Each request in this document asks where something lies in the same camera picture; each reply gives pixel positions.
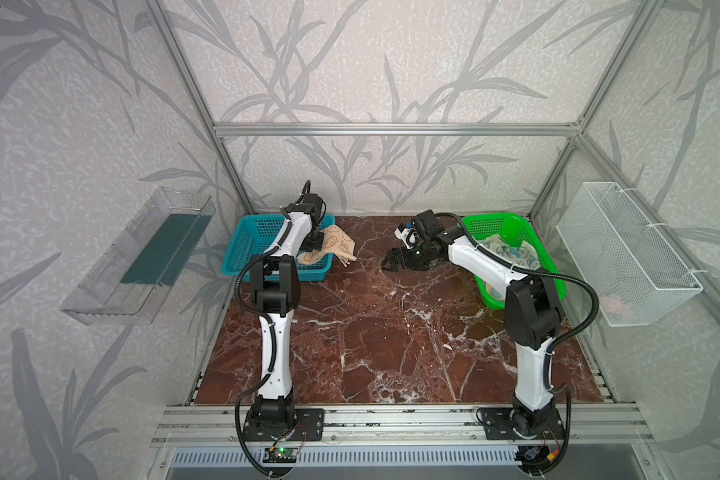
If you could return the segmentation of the green plastic basket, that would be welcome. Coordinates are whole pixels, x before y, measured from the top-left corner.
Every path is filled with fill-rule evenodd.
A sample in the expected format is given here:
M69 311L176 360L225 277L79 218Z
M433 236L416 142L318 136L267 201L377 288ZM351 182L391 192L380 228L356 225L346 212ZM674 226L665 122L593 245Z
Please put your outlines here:
M463 223L477 241L494 234L499 234L511 246L519 246L522 241L527 241L539 255L541 264L539 268L552 273L558 272L546 247L531 224L523 217L512 213L491 213L464 217Z

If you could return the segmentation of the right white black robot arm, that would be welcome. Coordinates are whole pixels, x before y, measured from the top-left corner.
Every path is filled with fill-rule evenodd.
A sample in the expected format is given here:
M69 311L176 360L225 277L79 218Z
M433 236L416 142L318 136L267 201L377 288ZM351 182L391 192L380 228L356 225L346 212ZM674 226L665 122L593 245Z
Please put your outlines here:
M517 351L517 383L512 422L531 437L556 412L551 360L557 346L585 330L596 318L600 299L586 281L543 268L530 269L483 246L457 215L426 210L395 230L403 242L388 251L381 268L425 271L442 261L462 267L503 294L505 330ZM560 334L563 309L555 282L581 287L590 297L590 312L578 326Z

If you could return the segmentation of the teal plastic basket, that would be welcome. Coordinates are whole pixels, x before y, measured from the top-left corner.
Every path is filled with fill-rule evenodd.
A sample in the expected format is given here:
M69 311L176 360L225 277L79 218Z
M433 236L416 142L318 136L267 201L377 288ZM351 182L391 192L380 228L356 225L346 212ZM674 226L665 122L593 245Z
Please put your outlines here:
M278 237L285 221L281 214L247 215L238 222L225 252L221 273L236 277L250 258L266 251ZM334 255L327 254L311 265L297 264L299 280L323 281L333 263Z

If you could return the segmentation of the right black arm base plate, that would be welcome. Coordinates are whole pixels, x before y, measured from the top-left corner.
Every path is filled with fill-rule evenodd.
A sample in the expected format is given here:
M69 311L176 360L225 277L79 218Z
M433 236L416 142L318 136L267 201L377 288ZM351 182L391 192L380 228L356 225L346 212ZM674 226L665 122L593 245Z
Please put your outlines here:
M481 407L476 416L487 440L562 440L566 435L566 422L554 405L536 411L522 405Z

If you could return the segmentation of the orange bunny towel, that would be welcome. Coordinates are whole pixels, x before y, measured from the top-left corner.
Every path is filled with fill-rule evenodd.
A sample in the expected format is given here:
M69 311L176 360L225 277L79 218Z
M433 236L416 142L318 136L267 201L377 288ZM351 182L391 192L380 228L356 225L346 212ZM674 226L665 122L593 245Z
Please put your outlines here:
M313 265L330 254L336 256L344 266L357 260L354 255L355 241L338 225L330 225L324 228L322 233L322 246L315 251L300 253L297 257L300 264Z

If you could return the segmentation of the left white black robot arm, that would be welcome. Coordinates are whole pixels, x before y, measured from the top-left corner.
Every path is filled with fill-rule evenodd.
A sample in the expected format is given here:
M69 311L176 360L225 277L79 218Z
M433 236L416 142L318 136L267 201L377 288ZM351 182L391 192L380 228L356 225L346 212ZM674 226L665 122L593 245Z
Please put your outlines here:
M292 429L296 422L290 375L290 330L301 284L297 256L304 245L322 241L319 225L325 202L306 181L299 197L280 209L281 228L264 252L254 255L235 281L234 298L257 316L262 330L261 379L253 396L250 422Z

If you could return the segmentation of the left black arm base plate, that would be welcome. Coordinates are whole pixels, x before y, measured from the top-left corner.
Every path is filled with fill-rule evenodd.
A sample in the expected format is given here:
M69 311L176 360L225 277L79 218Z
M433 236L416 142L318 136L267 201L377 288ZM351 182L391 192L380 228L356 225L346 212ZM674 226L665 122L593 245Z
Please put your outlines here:
M325 411L318 408L296 408L283 414L264 414L251 409L245 418L246 441L320 441Z

